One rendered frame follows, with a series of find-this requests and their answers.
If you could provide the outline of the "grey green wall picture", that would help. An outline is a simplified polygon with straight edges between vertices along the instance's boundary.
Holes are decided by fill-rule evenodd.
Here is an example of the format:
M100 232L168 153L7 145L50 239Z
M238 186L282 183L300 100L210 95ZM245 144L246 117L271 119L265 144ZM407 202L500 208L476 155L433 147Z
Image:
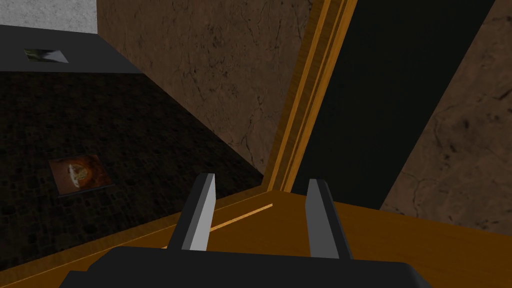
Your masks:
M23 51L30 62L68 63L61 50L24 48Z

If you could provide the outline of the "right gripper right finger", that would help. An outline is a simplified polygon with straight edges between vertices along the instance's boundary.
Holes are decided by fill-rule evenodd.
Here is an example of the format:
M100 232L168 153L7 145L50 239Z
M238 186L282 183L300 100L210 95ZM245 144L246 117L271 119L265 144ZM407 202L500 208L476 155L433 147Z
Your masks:
M309 180L305 215L309 250L313 258L353 259L326 181Z

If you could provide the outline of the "orange framed wall picture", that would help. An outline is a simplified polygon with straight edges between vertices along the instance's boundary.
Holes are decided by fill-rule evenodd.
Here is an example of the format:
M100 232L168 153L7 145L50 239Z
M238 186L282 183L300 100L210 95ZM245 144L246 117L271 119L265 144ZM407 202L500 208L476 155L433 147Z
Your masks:
M59 198L114 185L97 154L48 161Z

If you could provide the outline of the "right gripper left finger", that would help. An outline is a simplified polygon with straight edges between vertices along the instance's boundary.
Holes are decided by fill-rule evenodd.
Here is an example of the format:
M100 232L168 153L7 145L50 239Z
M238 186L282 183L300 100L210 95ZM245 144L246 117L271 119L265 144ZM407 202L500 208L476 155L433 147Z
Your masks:
M201 173L194 181L167 249L205 251L211 231L215 204L215 175L213 173Z

